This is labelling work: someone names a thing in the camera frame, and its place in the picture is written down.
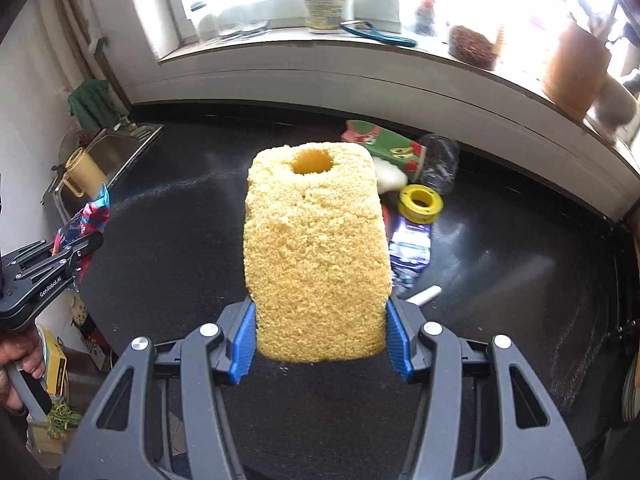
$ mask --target blue handle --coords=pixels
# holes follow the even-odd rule
[[[359,22],[369,27],[369,31],[358,30],[357,28],[348,27],[346,23],[350,23],[350,22],[341,23],[340,28],[342,30],[349,32],[350,34],[353,34],[354,36],[359,36],[361,38],[367,38],[368,40],[376,40],[381,43],[397,45],[397,46],[413,47],[418,44],[417,41],[412,40],[411,38],[404,38],[402,36],[392,36],[390,34],[383,34],[379,30],[377,30],[377,28],[372,23],[369,23],[369,22]]]
[[[411,343],[406,334],[402,321],[391,300],[386,302],[386,351],[391,359],[391,365],[398,372],[402,380],[410,383],[414,375],[411,364]]]
[[[233,340],[233,353],[229,378],[232,384],[240,384],[249,373],[255,353],[255,303],[251,303]]]

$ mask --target yellow box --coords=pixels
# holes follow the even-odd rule
[[[60,348],[51,330],[42,328],[44,343],[47,346],[47,371],[45,372],[45,382],[47,383],[47,393],[49,395],[61,396],[65,383],[66,356]]]

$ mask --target wall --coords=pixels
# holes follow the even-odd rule
[[[2,254],[41,238],[52,239],[40,200],[59,163],[62,137],[73,129],[66,96],[69,82],[53,52],[38,0],[29,0],[0,44],[0,248]],[[69,325],[64,294],[38,318],[82,349]]]
[[[539,98],[440,58],[300,40],[213,50],[158,65],[132,0],[92,0],[133,103],[238,99],[332,108],[451,136],[508,160],[618,220],[640,171]]]

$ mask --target human hand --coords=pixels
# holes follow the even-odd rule
[[[22,401],[4,369],[13,361],[21,361],[22,369],[34,379],[44,375],[42,345],[35,325],[18,335],[0,332],[0,406],[20,412]]]

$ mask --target tape roll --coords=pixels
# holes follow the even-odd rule
[[[430,187],[409,184],[400,190],[398,211],[411,222],[431,224],[443,207],[442,197]]]

